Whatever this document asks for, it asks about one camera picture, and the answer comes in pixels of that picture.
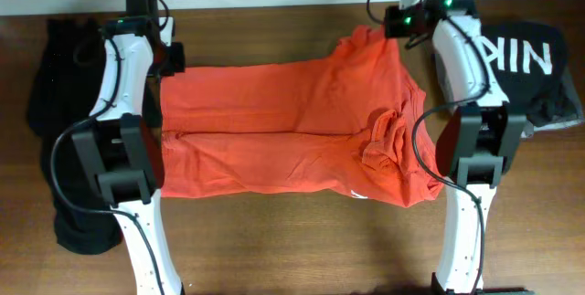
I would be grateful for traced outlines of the red t-shirt white print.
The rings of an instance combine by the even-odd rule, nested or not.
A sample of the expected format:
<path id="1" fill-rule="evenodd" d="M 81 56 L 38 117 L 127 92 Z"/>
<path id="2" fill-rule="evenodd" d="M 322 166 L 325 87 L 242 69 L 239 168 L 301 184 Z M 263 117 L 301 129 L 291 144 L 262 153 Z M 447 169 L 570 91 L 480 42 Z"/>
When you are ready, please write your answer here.
<path id="1" fill-rule="evenodd" d="M 166 197 L 331 190 L 409 207 L 434 200 L 425 94 L 379 29 L 324 58 L 198 67 L 164 79 Z"/>

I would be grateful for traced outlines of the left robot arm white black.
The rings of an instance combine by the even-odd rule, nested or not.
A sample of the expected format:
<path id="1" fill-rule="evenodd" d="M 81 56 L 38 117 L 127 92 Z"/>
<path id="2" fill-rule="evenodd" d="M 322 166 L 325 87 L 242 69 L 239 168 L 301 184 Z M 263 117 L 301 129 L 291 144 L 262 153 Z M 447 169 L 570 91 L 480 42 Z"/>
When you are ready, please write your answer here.
<path id="1" fill-rule="evenodd" d="M 86 121 L 71 133 L 90 188 L 114 216 L 140 294 L 181 294 L 161 214 L 162 151 L 143 116 L 149 78 L 185 70 L 175 22 L 163 0 L 125 0 L 124 16 L 103 29 L 105 68 Z"/>

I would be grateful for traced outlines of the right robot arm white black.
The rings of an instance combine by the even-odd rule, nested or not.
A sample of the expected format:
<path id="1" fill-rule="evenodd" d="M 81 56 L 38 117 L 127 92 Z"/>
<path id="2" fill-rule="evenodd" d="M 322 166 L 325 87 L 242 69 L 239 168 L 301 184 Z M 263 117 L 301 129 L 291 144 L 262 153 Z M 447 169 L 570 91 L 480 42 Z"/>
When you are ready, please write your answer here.
<path id="1" fill-rule="evenodd" d="M 446 185 L 444 240 L 432 294 L 485 294 L 484 254 L 490 206 L 510 169 L 527 121 L 501 89 L 482 43 L 473 0 L 399 0 L 383 19 L 388 38 L 407 49 L 430 40 L 451 118 L 436 142 L 434 168 Z"/>

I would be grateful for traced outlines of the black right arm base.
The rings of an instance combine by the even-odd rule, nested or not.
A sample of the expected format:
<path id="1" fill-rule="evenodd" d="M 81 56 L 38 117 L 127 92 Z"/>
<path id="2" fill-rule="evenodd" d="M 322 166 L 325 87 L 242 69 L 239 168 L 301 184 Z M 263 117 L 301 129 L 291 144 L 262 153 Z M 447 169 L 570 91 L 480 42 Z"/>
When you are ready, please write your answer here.
<path id="1" fill-rule="evenodd" d="M 454 290 L 444 289 L 438 281 L 436 274 L 431 277 L 431 294 L 432 295 L 470 295 L 470 292 L 455 292 Z M 499 288 L 476 290 L 473 295 L 537 295 L 533 290 L 524 288 Z"/>

